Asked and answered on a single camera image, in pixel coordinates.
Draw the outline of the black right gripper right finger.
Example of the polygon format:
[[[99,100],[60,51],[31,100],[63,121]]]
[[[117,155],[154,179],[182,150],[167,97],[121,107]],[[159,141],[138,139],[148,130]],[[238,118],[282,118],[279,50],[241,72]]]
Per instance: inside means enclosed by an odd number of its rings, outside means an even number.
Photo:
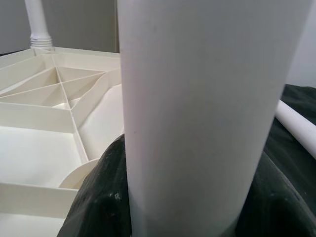
[[[239,216],[237,237],[316,237],[316,216],[265,153]]]

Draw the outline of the white plastic table leg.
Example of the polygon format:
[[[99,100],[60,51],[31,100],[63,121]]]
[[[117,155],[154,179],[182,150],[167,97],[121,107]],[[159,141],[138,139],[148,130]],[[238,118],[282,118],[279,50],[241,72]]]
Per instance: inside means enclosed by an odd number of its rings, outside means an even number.
[[[316,125],[281,100],[278,101],[275,116],[316,160]]]
[[[234,232],[314,0],[118,0],[133,237]]]
[[[24,1],[31,29],[31,47],[51,50],[53,48],[52,38],[48,32],[42,0]]]

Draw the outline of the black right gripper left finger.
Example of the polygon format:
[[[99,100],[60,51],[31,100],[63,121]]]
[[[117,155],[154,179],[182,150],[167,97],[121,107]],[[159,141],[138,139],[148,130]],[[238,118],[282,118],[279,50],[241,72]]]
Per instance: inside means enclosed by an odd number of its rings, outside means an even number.
[[[63,223],[63,237],[131,237],[125,137],[118,137],[84,179]]]

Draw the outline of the white plastic table top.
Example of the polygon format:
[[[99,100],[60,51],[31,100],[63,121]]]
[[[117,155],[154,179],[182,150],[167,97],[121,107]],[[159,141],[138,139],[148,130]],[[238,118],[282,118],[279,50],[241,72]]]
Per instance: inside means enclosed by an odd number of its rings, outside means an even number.
[[[55,47],[0,56],[0,237],[56,237],[123,132],[119,54]]]

